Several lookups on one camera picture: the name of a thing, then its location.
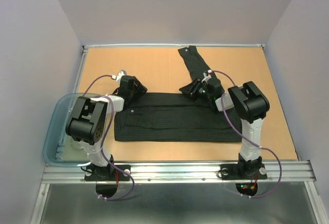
clear plastic tray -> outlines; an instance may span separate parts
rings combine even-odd
[[[43,148],[43,158],[49,165],[77,167],[89,162],[87,153],[81,145],[65,133],[65,125],[71,110],[77,98],[82,95],[82,93],[68,94],[56,104]]]

screw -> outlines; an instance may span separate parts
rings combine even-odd
[[[124,170],[125,174],[123,174],[125,177],[127,177],[130,174],[130,170],[129,169],[125,169]]]
[[[261,167],[259,169],[259,172],[261,173],[261,175],[265,175],[266,174],[266,169],[264,167]]]

orange wooden board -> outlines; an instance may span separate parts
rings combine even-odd
[[[103,74],[117,74],[124,69],[136,76],[148,92],[179,93],[191,82],[178,48],[91,48],[82,72],[79,92]],[[280,159],[296,160],[280,101],[261,48],[198,47],[198,52],[213,70],[229,74],[237,85],[254,81],[269,99],[270,110],[262,127],[263,147],[274,150]],[[224,88],[231,86],[225,76],[217,75]],[[112,93],[118,85],[110,78],[98,80],[89,92]],[[119,142],[114,139],[114,126],[105,145],[116,161],[168,160],[237,160],[240,143],[214,142]],[[263,159],[274,159],[262,152]]]

metal frame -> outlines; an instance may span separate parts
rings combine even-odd
[[[120,44],[103,44],[103,45],[87,45],[89,48],[117,48],[117,47],[188,47],[194,45],[197,47],[239,47],[239,48],[264,48],[265,44],[176,44],[176,43],[120,43]]]
[[[188,46],[186,44],[109,44],[85,46],[77,79],[73,91],[77,92],[80,84],[81,74],[89,48],[110,48],[110,47],[178,47]],[[221,44],[197,44],[201,47],[261,47],[264,45],[221,45]],[[267,180],[259,182],[276,182],[279,176],[279,167],[276,161],[263,161],[267,169]],[[235,163],[234,161],[178,161],[178,162],[116,162],[116,164],[130,164],[131,175],[137,184],[149,183],[223,183],[241,181],[223,181],[217,177],[220,164]],[[316,181],[311,163],[309,161],[284,160],[282,163],[282,181],[296,182],[304,181],[310,198],[317,222],[320,224],[329,223],[320,197],[317,194],[314,181]],[[40,223],[42,213],[46,204],[50,184],[59,183],[93,183],[84,181],[84,172],[79,168],[53,167],[46,165],[44,168],[41,186],[35,203],[31,224]]]
[[[131,176],[136,184],[149,183],[224,183],[244,182],[243,180],[221,180],[217,172],[220,164],[236,163],[234,161],[200,161],[200,162],[116,162],[116,165],[129,164]],[[282,161],[281,181],[315,181],[315,175],[309,161]],[[264,161],[268,179],[259,182],[276,182],[279,178],[279,166],[276,161]],[[46,184],[80,184],[84,181],[84,172],[80,168],[45,166],[41,183]],[[112,184],[114,181],[97,183]]]

white wall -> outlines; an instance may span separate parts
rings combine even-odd
[[[292,0],[265,47],[297,153],[329,213],[329,0]]]
[[[59,0],[83,45],[266,43],[291,0]]]
[[[0,0],[0,223],[29,223],[57,100],[81,44],[58,0]]]

